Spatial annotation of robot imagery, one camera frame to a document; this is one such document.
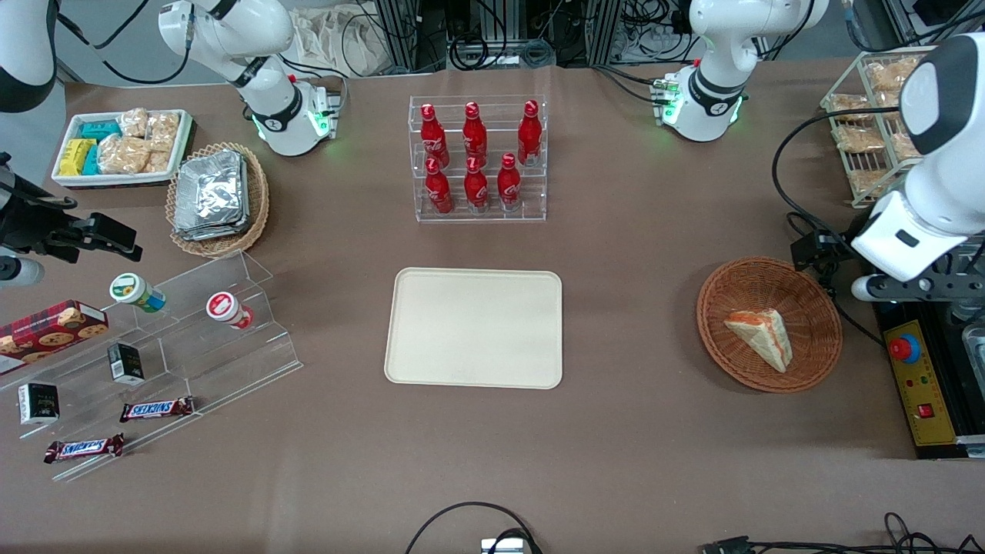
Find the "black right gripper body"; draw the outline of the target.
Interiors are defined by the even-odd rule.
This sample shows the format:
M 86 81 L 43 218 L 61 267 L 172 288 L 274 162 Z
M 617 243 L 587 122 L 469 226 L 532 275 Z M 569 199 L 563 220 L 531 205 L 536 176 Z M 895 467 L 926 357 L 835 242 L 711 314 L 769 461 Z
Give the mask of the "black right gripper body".
M 2 172 L 1 242 L 5 249 L 27 255 L 45 255 L 45 237 L 67 231 L 75 220 L 66 212 L 77 207 L 69 197 L 58 197 L 14 172 Z

